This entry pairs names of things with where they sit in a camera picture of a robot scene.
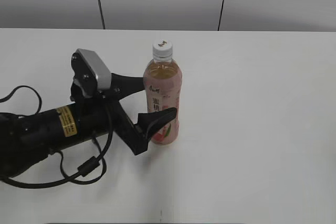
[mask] screw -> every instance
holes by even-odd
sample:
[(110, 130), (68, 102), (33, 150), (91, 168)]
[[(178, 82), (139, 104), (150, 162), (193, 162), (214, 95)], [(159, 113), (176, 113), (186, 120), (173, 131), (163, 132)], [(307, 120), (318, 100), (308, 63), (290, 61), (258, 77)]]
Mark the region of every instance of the screw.
[(83, 80), (84, 81), (87, 81), (87, 80), (89, 80), (89, 75), (88, 74), (83, 74)]
[(77, 55), (76, 54), (73, 54), (72, 57), (71, 57), (72, 60), (77, 60)]

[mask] robotic arm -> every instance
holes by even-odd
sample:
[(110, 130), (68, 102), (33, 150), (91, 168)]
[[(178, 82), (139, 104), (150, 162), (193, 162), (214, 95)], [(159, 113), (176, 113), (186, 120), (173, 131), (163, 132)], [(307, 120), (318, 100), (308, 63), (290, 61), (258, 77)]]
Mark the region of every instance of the robotic arm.
[[(148, 149), (149, 140), (159, 129), (176, 118), (176, 108), (170, 108), (141, 113), (137, 124), (133, 124), (119, 101), (144, 90), (142, 78), (111, 73), (94, 51), (84, 49), (77, 49), (72, 55), (71, 66), (75, 73), (70, 97), (73, 104), (42, 113), (38, 110), (31, 116), (0, 113), (0, 180), (3, 182), (20, 188), (48, 188), (74, 182), (97, 168), (99, 161), (104, 164), (103, 157), (111, 144), (113, 131), (138, 155)], [(56, 182), (26, 184), (11, 179), (50, 154), (60, 153), (63, 159), (61, 150), (107, 133), (108, 140), (103, 150), (99, 147), (100, 154), (88, 159), (71, 176), (67, 176), (61, 166), (64, 179)], [(104, 166), (102, 175), (106, 172), (106, 164)]]

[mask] warning label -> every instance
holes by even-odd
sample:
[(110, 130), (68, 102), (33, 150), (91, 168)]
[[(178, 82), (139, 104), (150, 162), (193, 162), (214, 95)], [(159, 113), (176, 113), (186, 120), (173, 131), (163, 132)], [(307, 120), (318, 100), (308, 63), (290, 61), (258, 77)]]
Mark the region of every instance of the warning label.
[(64, 136), (69, 137), (76, 135), (77, 134), (76, 124), (69, 108), (67, 106), (64, 106), (56, 109), (56, 111), (59, 114), (59, 119), (61, 121), (64, 131)]

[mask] bottle cap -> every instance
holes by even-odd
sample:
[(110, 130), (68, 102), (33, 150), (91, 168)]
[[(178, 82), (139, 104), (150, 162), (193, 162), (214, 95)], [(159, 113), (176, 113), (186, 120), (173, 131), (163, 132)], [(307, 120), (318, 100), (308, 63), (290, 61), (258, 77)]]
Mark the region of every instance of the bottle cap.
[(173, 44), (169, 40), (159, 39), (153, 43), (153, 58), (156, 61), (171, 61)]

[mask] black cable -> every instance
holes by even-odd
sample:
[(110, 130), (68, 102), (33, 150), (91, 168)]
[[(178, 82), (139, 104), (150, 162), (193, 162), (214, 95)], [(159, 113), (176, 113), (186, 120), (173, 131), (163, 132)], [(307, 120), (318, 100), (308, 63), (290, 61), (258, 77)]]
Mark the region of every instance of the black cable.
[(217, 31), (219, 31), (219, 29), (221, 28), (220, 26), (220, 24), (221, 24), (221, 22), (222, 22), (222, 14), (223, 14), (223, 7), (224, 7), (224, 0), (222, 0), (222, 8), (220, 9), (220, 11), (221, 11), (221, 15), (220, 15), (220, 17), (219, 17), (219, 22), (218, 22), (218, 29), (217, 29)]
[[(101, 153), (100, 145), (99, 145), (99, 143), (98, 143), (98, 141), (97, 141), (97, 139), (95, 137), (92, 138), (92, 142), (97, 147), (99, 153)], [(66, 172), (64, 171), (64, 168), (63, 168), (64, 154), (63, 154), (62, 151), (57, 151), (57, 153), (59, 153), (61, 155), (61, 162), (59, 163), (60, 171), (61, 171), (63, 177), (67, 178), (67, 177), (69, 177), (69, 175), (66, 174)], [(94, 178), (92, 180), (88, 180), (88, 181), (82, 181), (82, 180), (73, 179), (70, 182), (74, 183), (74, 184), (77, 184), (77, 185), (90, 185), (90, 184), (93, 184), (93, 183), (97, 182), (98, 180), (100, 180), (104, 176), (104, 174), (106, 173), (106, 171), (107, 171), (107, 165), (106, 165), (105, 159), (102, 158), (101, 161), (102, 161), (102, 164), (103, 164), (103, 168), (102, 168), (100, 176), (98, 176), (97, 178)]]
[[(19, 88), (23, 88), (23, 87), (24, 88), (29, 88), (29, 89), (33, 90), (37, 94), (37, 96), (39, 98), (39, 106), (38, 106), (38, 110), (37, 110), (37, 112), (35, 114), (39, 113), (39, 111), (41, 109), (41, 106), (42, 106), (41, 96), (38, 94), (38, 92), (35, 89), (33, 89), (32, 87), (29, 87), (29, 86), (18, 86), (18, 87), (16, 87), (8, 96), (0, 99), (0, 103), (8, 101), (13, 96), (13, 94), (16, 92), (16, 90), (18, 90)], [(97, 158), (95, 158), (95, 162), (98, 162), (101, 159), (103, 159), (104, 155), (106, 154), (107, 150), (109, 149), (109, 147), (111, 145), (112, 136), (113, 136), (113, 124), (112, 124), (111, 111), (110, 111), (110, 108), (106, 104), (104, 104), (104, 107), (105, 107), (105, 111), (106, 111), (106, 114), (107, 114), (107, 117), (108, 117), (108, 122), (109, 122), (109, 133), (108, 133), (108, 139), (106, 141), (105, 147), (100, 152), (99, 156)], [(60, 186), (60, 185), (63, 185), (65, 183), (67, 183), (67, 182), (71, 182), (74, 179), (76, 179), (79, 176), (81, 176), (82, 173), (83, 172), (81, 170), (79, 170), (78, 172), (74, 173), (71, 176), (68, 176), (68, 177), (66, 177), (64, 179), (57, 180), (57, 181), (54, 181), (54, 182), (49, 182), (49, 183), (36, 183), (36, 184), (23, 183), (23, 182), (19, 182), (19, 181), (13, 180), (13, 179), (10, 179), (10, 178), (2, 176), (2, 175), (0, 175), (0, 180), (3, 181), (4, 183), (7, 183), (7, 184), (11, 185), (11, 186), (15, 186), (15, 187), (19, 187), (19, 188), (25, 188), (25, 189), (42, 189), (42, 188), (50, 188), (50, 187)]]
[[(13, 89), (9, 95), (3, 97), (0, 99), (0, 103), (3, 103), (3, 102), (6, 102), (8, 101), (10, 98), (12, 98), (13, 94), (20, 88), (28, 88), (28, 89), (31, 89), (34, 91), (34, 93), (37, 95), (37, 98), (38, 98), (38, 108), (37, 108), (37, 111), (35, 112), (34, 115), (38, 114), (40, 111), (41, 111), (41, 108), (42, 108), (42, 98), (40, 96), (40, 94), (35, 90), (33, 89), (32, 87), (30, 86), (26, 86), (26, 85), (21, 85), (21, 86), (17, 86), (15, 89)], [(0, 113), (0, 114), (7, 114), (7, 115), (15, 115), (15, 116), (26, 116), (26, 115), (17, 115), (17, 114), (12, 114), (12, 113)]]

